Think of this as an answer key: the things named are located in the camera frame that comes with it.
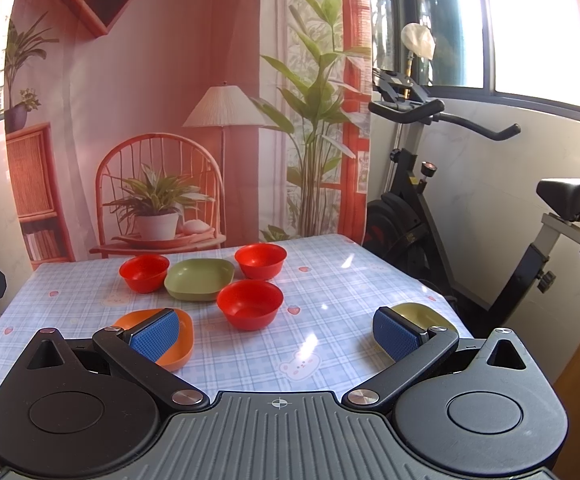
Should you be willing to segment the red bowl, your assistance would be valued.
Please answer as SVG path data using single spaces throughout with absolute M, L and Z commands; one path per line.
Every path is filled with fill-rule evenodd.
M 237 330 L 261 330 L 273 322 L 283 300 L 283 292 L 274 284 L 242 280 L 219 292 L 217 307 Z
M 286 258 L 283 247 L 269 243 L 243 246 L 235 252 L 235 261 L 243 275 L 251 280 L 271 280 L 281 272 Z
M 161 255 L 140 255 L 125 261 L 119 268 L 120 277 L 133 292 L 151 294 L 163 285 L 169 260 Z

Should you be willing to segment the orange plate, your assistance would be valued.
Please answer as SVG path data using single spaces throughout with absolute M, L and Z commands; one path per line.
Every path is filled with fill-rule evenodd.
M 123 330 L 128 330 L 159 311 L 161 311 L 161 308 L 133 311 L 118 318 L 114 325 L 121 327 Z M 190 360 L 194 344 L 193 324 L 190 315 L 180 309 L 175 309 L 174 312 L 179 324 L 177 340 L 156 361 L 157 364 L 172 373 L 180 370 Z

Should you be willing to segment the black exercise bike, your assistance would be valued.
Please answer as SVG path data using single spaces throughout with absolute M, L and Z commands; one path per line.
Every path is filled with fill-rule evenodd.
M 580 250 L 580 120 L 442 102 L 384 70 L 375 89 L 372 119 L 399 138 L 363 245 L 440 292 L 473 332 L 502 324 L 554 283 L 559 240 Z

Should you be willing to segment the green square plate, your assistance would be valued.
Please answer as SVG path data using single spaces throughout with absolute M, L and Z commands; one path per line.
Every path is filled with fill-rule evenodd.
M 175 299 L 189 302 L 213 302 L 235 276 L 231 262 L 215 258 L 180 261 L 167 271 L 164 286 Z

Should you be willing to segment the olive green plate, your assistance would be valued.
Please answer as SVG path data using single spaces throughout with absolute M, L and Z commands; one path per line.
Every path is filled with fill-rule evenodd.
M 447 318 L 444 318 L 425 304 L 406 302 L 405 304 L 389 307 L 389 311 L 393 314 L 396 322 L 404 326 L 410 333 L 422 335 L 433 326 L 444 327 L 446 330 L 453 330 L 454 332 L 458 331 Z

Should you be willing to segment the printed room backdrop cloth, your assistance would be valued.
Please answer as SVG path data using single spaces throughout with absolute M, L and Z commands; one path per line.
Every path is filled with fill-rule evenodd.
M 369 0 L 13 0 L 9 171 L 33 266 L 367 222 Z

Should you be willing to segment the red bowl front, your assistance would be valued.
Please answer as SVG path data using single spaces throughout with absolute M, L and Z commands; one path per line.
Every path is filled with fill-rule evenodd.
M 274 284 L 242 280 L 219 292 L 217 307 L 237 330 L 261 330 L 273 322 L 283 300 L 283 292 Z

